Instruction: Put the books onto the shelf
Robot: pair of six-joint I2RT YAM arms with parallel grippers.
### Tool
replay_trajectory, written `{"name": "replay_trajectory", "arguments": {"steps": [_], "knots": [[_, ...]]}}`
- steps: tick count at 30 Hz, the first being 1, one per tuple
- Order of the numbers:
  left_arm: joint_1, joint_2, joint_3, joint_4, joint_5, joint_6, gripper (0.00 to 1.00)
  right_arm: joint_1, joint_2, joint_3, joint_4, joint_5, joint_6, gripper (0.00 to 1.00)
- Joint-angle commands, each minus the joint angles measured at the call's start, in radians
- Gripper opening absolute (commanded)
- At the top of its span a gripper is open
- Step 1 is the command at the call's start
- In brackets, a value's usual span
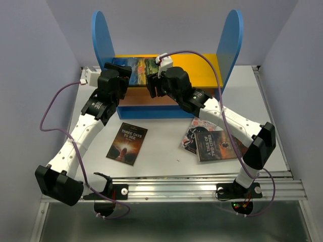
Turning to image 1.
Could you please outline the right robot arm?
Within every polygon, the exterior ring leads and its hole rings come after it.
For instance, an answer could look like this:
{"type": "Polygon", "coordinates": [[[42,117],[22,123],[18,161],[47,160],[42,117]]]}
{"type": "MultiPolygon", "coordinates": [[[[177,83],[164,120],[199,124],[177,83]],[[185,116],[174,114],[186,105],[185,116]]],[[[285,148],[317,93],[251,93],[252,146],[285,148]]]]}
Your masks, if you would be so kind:
{"type": "Polygon", "coordinates": [[[152,98],[169,96],[185,112],[226,130],[230,139],[239,140],[247,147],[245,154],[238,157],[242,167],[232,184],[232,191],[238,197],[249,193],[250,186],[276,148],[274,125],[248,120],[223,106],[208,92],[192,87],[188,73],[181,67],[148,75],[147,88],[152,98]]]}

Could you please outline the Little Women floral book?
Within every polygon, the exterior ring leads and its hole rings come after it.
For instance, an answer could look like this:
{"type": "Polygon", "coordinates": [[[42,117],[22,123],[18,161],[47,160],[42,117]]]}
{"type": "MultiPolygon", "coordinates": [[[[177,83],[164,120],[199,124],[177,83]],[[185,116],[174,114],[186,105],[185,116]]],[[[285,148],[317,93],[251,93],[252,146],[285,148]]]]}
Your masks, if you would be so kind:
{"type": "Polygon", "coordinates": [[[179,147],[185,151],[196,154],[195,134],[207,132],[207,131],[216,131],[216,130],[217,130],[217,126],[214,125],[213,123],[195,117],[192,120],[179,147]]]}

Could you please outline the A Tale of Two Cities book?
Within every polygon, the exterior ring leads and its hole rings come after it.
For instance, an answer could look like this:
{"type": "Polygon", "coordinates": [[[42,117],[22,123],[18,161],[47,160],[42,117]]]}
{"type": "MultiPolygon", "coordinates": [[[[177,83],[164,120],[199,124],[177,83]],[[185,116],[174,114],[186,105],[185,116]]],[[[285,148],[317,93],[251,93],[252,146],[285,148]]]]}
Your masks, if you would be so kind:
{"type": "Polygon", "coordinates": [[[197,133],[195,143],[199,162],[218,162],[237,158],[225,131],[197,133]]]}

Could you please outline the Animal Farm book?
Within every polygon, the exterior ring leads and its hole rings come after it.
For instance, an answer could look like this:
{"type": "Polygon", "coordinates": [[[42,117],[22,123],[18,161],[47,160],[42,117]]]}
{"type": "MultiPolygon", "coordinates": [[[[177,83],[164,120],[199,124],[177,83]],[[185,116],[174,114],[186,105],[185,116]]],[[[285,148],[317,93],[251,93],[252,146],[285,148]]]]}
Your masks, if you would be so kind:
{"type": "Polygon", "coordinates": [[[115,57],[112,63],[132,68],[130,86],[145,86],[147,76],[158,72],[158,66],[153,57],[115,57]]]}

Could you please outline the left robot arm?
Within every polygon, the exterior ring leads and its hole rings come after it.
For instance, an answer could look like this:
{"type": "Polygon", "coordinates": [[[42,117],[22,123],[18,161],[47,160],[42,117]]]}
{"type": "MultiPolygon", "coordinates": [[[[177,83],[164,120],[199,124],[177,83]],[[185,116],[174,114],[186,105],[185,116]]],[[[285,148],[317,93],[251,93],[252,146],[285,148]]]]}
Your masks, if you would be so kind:
{"type": "Polygon", "coordinates": [[[46,165],[38,166],[35,177],[41,192],[66,205],[81,198],[88,180],[75,180],[77,169],[84,170],[82,157],[97,134],[106,126],[125,98],[132,74],[130,66],[105,63],[97,78],[97,88],[81,109],[71,133],[62,130],[67,140],[57,155],[46,165]]]}

